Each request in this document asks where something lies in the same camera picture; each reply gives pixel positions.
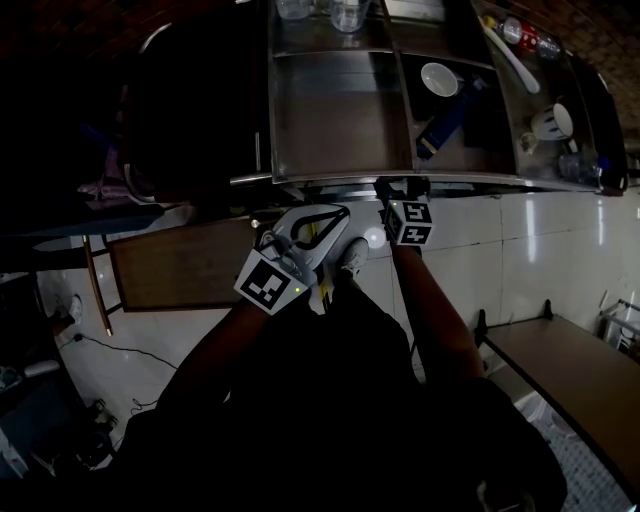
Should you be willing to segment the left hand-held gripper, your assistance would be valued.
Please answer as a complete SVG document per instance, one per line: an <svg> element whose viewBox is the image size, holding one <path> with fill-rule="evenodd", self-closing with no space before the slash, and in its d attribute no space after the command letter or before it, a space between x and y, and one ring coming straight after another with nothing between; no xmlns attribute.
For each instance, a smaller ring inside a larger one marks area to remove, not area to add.
<svg viewBox="0 0 640 512"><path fill-rule="evenodd" d="M261 236L234 290L274 315L317 283L315 269L349 224L349 209L311 204L289 209Z"/></svg>

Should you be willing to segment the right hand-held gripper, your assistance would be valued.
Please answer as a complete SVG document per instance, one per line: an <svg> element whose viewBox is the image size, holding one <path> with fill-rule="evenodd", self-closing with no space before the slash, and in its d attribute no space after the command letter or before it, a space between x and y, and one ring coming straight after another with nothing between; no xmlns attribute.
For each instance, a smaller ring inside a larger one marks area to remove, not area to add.
<svg viewBox="0 0 640 512"><path fill-rule="evenodd" d="M425 246L433 230L427 203L430 182L420 177L402 183L378 178L374 190L382 204L379 215L387 239L396 246Z"/></svg>

